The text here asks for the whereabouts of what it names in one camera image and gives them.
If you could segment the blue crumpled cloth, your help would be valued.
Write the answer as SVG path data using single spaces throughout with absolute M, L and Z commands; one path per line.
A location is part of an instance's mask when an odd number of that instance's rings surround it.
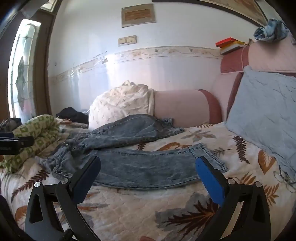
M 257 28 L 253 36 L 255 40 L 273 43 L 283 40 L 287 37 L 288 33 L 289 29 L 283 21 L 269 19 L 267 25 Z

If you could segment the pink padded headboard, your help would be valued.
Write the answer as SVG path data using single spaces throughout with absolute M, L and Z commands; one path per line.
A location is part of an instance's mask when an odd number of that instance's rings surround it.
M 211 88 L 211 93 L 219 101 L 222 121 L 227 120 L 245 66 L 255 71 L 295 77 L 295 44 L 292 43 L 292 37 L 274 43 L 257 41 L 223 57 L 221 73 Z

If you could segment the large framed picture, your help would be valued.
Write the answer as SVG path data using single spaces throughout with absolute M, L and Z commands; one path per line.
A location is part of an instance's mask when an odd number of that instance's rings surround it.
M 210 8 L 226 11 L 236 15 L 258 27 L 267 24 L 267 17 L 254 0 L 155 0 L 154 3 L 187 3 L 199 4 Z

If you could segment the leaf pattern bed blanket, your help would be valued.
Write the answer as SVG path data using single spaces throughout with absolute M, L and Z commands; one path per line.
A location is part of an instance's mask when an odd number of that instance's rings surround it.
M 224 123 L 187 128 L 183 133 L 148 144 L 139 151 L 181 150 L 203 143 L 228 167 L 225 176 L 240 184 L 262 183 L 269 205 L 271 237 L 276 238 L 295 212 L 295 193 L 274 178 L 279 170 L 274 157 L 230 132 Z M 24 228 L 30 193 L 37 181 L 45 185 L 57 179 L 39 164 L 56 148 L 53 143 L 24 162 L 20 171 L 1 170 L 1 195 L 7 200 L 19 227 Z M 78 209 L 101 240 L 195 240 L 209 223 L 218 205 L 200 182 L 180 188 L 132 191 L 92 187 Z

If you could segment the blue denim pants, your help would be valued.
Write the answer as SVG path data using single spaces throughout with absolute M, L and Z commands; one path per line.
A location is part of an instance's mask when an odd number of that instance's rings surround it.
M 198 182 L 195 163 L 199 157 L 205 157 L 223 173 L 228 170 L 202 143 L 171 151 L 131 149 L 132 145 L 154 142 L 183 131 L 175 128 L 170 118 L 130 115 L 91 132 L 71 134 L 49 157 L 41 159 L 40 165 L 56 178 L 71 177 L 96 156 L 101 170 L 95 185 L 133 190 L 167 189 Z

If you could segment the light blue pillow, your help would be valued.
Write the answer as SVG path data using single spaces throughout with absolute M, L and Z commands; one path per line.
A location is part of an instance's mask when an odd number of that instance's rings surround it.
M 295 77 L 244 68 L 226 127 L 274 156 L 295 180 Z

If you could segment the pink bolster cushion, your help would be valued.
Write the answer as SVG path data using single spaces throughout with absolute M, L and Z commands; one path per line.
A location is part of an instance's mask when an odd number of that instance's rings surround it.
M 154 116 L 172 118 L 173 126 L 182 128 L 222 122 L 219 101 L 203 89 L 154 92 Z

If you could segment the framed wall plaque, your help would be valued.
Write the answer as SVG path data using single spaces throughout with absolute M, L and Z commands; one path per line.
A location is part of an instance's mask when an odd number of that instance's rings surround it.
M 155 23 L 154 4 L 139 4 L 121 9 L 121 27 Z

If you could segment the stained glass window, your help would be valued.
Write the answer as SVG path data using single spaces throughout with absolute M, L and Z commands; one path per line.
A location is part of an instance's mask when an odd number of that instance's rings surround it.
M 23 19 L 11 50 L 8 72 L 8 103 L 11 118 L 22 123 L 36 116 L 33 67 L 41 23 Z

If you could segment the black garment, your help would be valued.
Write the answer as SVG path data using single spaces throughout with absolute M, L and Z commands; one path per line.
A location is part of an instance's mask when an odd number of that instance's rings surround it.
M 80 111 L 76 111 L 72 107 L 62 109 L 59 113 L 56 114 L 56 117 L 63 120 L 69 120 L 75 123 L 83 123 L 87 125 L 89 124 L 88 115 Z

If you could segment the green white rolled quilt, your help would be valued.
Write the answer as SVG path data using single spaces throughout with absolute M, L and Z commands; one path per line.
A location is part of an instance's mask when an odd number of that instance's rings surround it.
M 30 119 L 12 131 L 18 142 L 18 150 L 14 154 L 5 154 L 1 168 L 9 173 L 18 171 L 23 163 L 53 144 L 59 137 L 59 124 L 49 114 Z

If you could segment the eyeglasses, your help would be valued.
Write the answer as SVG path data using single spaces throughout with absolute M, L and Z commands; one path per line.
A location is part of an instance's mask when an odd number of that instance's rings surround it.
M 295 181 L 293 181 L 287 172 L 281 170 L 281 168 L 279 167 L 278 171 L 274 171 L 273 172 L 274 178 L 276 178 L 276 180 L 280 183 L 283 183 L 286 187 L 286 189 L 290 192 L 290 193 L 296 193 L 296 189 L 295 189 Z

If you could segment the stack of books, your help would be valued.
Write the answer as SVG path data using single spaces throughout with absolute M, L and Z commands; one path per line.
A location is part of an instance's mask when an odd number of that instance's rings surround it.
M 230 52 L 243 48 L 245 45 L 245 42 L 234 39 L 232 37 L 216 42 L 216 47 L 220 48 L 221 55 L 226 55 Z

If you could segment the white patterned pillow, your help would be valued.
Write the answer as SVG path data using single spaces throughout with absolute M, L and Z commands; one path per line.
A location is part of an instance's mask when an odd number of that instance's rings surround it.
M 96 97 L 89 109 L 88 128 L 92 131 L 133 114 L 154 114 L 154 90 L 127 80 Z

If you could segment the beige wall switch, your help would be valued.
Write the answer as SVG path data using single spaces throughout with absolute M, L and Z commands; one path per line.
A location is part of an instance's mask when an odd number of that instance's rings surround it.
M 124 46 L 124 45 L 132 45 L 137 43 L 137 36 L 128 36 L 128 37 L 123 37 L 118 39 L 118 45 L 119 46 Z

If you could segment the dark grey garment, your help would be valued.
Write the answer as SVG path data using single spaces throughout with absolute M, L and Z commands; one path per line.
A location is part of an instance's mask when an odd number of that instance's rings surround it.
M 7 118 L 3 120 L 0 124 L 0 132 L 8 133 L 12 132 L 14 129 L 22 125 L 22 121 L 20 118 Z

